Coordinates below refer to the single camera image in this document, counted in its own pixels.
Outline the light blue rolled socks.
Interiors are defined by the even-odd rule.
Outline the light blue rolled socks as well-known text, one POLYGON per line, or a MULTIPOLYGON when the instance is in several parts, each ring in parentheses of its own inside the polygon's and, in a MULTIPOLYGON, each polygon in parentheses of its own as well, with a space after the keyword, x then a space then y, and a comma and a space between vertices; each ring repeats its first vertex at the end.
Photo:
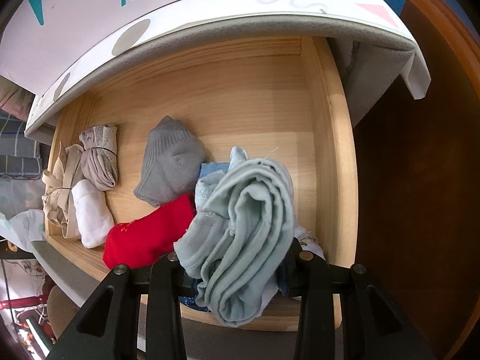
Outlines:
POLYGON ((228 171, 247 161, 247 159, 247 152, 240 146, 234 146, 230 151, 228 163, 210 162, 201 164, 199 179, 194 191, 194 203, 197 211, 204 206, 204 203, 228 171))

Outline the beige bundled bra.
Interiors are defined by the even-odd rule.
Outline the beige bundled bra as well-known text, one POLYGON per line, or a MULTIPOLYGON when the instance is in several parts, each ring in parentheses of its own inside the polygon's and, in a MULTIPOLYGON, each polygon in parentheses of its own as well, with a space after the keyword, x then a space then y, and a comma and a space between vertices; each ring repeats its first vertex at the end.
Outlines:
POLYGON ((78 145, 59 145, 52 171, 44 170, 42 182, 46 192, 41 197, 49 223, 60 228, 65 239, 80 240, 72 189, 83 179, 80 161, 84 149, 78 145))

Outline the red knitted garment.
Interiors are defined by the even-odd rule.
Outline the red knitted garment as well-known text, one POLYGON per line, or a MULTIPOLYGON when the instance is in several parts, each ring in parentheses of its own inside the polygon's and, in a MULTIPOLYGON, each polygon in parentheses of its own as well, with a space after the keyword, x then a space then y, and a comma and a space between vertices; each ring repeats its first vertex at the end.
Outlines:
POLYGON ((150 214, 129 223, 116 224, 107 234, 103 262, 113 269, 149 266, 173 251, 173 243, 185 234, 196 214, 193 197, 186 193, 150 214))

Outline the grey tied cloth bundle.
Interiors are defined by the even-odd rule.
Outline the grey tied cloth bundle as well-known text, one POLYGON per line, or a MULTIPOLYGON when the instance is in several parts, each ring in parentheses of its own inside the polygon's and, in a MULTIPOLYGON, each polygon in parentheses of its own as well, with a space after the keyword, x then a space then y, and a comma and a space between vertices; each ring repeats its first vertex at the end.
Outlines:
POLYGON ((114 189, 118 181, 116 133, 114 124, 99 124, 79 135, 83 176, 102 192, 114 189))

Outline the grey plaid blanket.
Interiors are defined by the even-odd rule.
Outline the grey plaid blanket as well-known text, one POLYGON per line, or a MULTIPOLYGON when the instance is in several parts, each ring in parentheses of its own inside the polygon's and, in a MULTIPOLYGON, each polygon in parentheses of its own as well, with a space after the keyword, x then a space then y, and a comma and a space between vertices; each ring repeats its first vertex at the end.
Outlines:
POLYGON ((38 180, 43 170, 40 143, 24 135, 25 122, 1 111, 1 177, 38 180))

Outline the grey rolled socks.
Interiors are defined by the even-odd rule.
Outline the grey rolled socks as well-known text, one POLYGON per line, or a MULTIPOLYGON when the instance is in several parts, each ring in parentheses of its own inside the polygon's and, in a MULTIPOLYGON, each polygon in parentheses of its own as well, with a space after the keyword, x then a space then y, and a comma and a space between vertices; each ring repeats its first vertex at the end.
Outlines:
POLYGON ((205 158, 203 145, 181 121, 163 117, 148 133, 135 197, 159 207, 193 191, 205 158))

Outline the white rolled cloth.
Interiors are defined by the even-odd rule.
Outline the white rolled cloth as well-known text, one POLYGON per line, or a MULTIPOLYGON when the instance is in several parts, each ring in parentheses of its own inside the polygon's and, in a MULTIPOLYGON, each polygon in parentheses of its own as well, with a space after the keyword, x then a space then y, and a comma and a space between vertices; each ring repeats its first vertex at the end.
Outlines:
POLYGON ((72 197, 81 243, 86 249, 103 245, 114 226, 105 193, 99 191, 89 180, 83 179, 72 188, 72 197))

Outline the navy floral underwear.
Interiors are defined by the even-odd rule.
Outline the navy floral underwear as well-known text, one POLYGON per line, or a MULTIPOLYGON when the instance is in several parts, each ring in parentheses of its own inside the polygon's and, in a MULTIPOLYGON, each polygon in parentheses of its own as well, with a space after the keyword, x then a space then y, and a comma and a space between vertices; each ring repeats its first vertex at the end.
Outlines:
POLYGON ((179 302, 192 310, 208 313, 210 310, 206 306, 199 306, 197 303, 198 286, 202 282, 202 279, 193 278, 185 272, 181 279, 179 302))

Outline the wooden chair frame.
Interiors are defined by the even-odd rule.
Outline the wooden chair frame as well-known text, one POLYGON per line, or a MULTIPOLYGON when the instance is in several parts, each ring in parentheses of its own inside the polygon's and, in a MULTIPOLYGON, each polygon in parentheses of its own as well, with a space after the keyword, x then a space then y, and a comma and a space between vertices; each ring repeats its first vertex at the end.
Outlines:
POLYGON ((479 96, 479 40, 443 0, 409 0, 439 31, 479 96))

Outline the wooden drawer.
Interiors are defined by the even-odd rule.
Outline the wooden drawer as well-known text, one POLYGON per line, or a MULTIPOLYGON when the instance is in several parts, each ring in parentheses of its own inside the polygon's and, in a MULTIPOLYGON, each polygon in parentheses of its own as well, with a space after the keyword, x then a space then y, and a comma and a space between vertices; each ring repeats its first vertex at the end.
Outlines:
POLYGON ((151 207, 134 197, 147 134, 164 116, 202 141, 211 161, 233 146, 284 164, 298 222, 315 233, 327 260, 356 255, 356 154, 343 86, 323 38, 222 41, 156 58, 105 80, 62 107, 50 155, 93 125, 118 127, 117 186, 106 200, 129 222, 151 207))

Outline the pale blue floral socks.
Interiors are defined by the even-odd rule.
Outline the pale blue floral socks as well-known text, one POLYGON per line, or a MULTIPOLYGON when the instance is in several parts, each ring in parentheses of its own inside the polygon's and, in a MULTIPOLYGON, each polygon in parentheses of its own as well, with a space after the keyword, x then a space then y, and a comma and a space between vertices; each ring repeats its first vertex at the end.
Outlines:
POLYGON ((324 251, 320 247, 318 239, 306 230, 300 224, 297 224, 294 230, 294 236, 298 240, 302 250, 312 252, 313 254, 325 259, 324 251))

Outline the pale green underwear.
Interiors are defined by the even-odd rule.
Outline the pale green underwear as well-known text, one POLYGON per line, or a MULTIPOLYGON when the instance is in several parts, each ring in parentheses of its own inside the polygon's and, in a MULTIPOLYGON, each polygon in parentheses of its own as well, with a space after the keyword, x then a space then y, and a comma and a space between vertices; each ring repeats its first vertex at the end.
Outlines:
POLYGON ((253 158, 228 171, 173 245, 187 275, 199 280, 197 304, 226 326, 254 320, 295 222, 293 184, 283 164, 253 158))

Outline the white floral bedding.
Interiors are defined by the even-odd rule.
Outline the white floral bedding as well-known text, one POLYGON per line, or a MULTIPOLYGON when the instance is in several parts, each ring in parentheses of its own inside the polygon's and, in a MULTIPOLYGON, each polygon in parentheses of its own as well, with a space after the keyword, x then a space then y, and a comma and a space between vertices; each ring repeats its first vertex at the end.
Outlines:
POLYGON ((46 239, 41 199, 44 191, 41 180, 1 178, 1 237, 26 252, 33 252, 32 242, 46 239))

